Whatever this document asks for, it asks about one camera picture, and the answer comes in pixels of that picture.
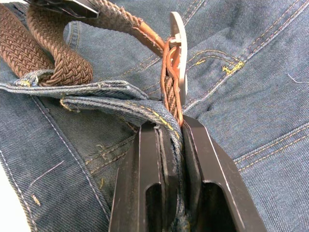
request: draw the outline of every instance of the jeans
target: jeans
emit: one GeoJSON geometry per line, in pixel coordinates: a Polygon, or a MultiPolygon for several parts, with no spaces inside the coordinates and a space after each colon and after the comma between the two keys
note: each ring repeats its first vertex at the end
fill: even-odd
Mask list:
{"type": "MultiPolygon", "coordinates": [[[[235,161],[268,231],[308,231],[309,0],[114,2],[163,39],[169,12],[180,13],[184,114],[235,161]]],[[[25,24],[26,5],[7,7],[25,24]]],[[[91,84],[25,87],[0,62],[0,161],[31,229],[107,231],[117,168],[149,120],[173,142],[180,191],[172,230],[190,230],[182,133],[160,101],[160,59],[132,36],[82,22],[69,23],[64,39],[91,63],[91,84]]]]}

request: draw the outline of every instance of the blue denim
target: blue denim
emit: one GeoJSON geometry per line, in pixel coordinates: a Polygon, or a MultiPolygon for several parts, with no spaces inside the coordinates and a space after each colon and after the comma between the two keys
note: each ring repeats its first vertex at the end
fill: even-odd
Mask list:
{"type": "MultiPolygon", "coordinates": [[[[235,161],[268,231],[308,231],[309,0],[114,2],[164,39],[169,12],[180,13],[184,114],[235,161]]],[[[23,4],[7,6],[25,23],[23,4]]],[[[31,229],[107,231],[117,168],[149,120],[173,141],[181,181],[172,230],[194,230],[184,210],[181,130],[160,101],[160,59],[127,34],[81,22],[69,23],[64,39],[92,64],[91,84],[38,87],[39,73],[16,81],[0,62],[0,161],[31,229]]]]}

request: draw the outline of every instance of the braided belt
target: braided belt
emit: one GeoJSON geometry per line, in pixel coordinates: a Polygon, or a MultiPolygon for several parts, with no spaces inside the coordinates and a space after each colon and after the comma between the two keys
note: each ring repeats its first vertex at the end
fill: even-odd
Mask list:
{"type": "Polygon", "coordinates": [[[54,70],[53,74],[45,75],[40,80],[40,86],[88,84],[93,78],[92,67],[65,43],[64,27],[72,20],[80,20],[94,27],[128,33],[163,58],[160,81],[163,102],[181,126],[180,46],[173,44],[176,38],[170,37],[164,43],[142,19],[123,8],[106,0],[90,2],[101,12],[99,18],[76,19],[30,5],[27,12],[30,32],[9,9],[0,4],[0,56],[19,78],[33,71],[54,70]],[[52,54],[54,64],[41,47],[52,54]]]}

